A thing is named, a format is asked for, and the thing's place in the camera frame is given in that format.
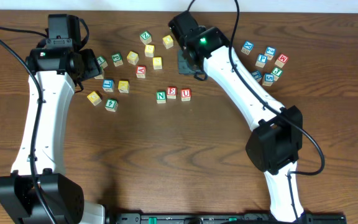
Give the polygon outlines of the red U block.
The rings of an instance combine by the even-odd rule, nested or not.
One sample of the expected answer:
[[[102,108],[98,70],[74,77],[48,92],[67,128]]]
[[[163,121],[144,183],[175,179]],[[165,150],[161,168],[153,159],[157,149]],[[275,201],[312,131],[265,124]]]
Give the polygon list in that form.
[[[191,90],[189,88],[181,89],[181,100],[190,101],[191,100]]]

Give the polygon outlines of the red E block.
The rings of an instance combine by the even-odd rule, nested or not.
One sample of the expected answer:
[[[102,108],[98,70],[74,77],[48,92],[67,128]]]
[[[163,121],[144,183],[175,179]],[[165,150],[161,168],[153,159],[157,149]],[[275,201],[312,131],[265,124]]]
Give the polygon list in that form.
[[[167,98],[168,99],[176,99],[177,98],[177,87],[175,87],[175,86],[167,87]]]

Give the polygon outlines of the green N block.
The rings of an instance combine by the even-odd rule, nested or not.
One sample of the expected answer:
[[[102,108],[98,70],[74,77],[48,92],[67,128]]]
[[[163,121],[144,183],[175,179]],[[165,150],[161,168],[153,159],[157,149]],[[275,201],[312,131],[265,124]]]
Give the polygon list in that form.
[[[156,100],[158,104],[167,102],[167,95],[165,91],[157,91],[156,92]]]

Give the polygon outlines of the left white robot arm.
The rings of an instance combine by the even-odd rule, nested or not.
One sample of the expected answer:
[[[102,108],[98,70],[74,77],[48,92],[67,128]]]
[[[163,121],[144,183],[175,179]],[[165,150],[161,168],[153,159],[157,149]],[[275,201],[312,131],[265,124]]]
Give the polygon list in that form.
[[[23,60],[29,73],[29,107],[18,155],[0,177],[0,204],[15,223],[106,223],[106,208],[87,202],[65,176],[63,142],[75,88],[101,74],[80,34],[83,19],[48,17],[48,34]]]

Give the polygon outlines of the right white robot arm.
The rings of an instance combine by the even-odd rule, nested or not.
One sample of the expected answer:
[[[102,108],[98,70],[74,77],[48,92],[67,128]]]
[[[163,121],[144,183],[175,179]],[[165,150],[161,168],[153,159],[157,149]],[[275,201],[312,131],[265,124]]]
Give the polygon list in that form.
[[[189,11],[175,16],[168,26],[183,56],[212,78],[242,113],[250,130],[246,153],[264,173],[270,195],[270,213],[280,222],[298,221],[304,212],[296,180],[302,134],[282,119],[285,115],[301,126],[303,117],[296,106],[285,108],[271,97],[243,66],[229,39],[217,28],[199,25]]]

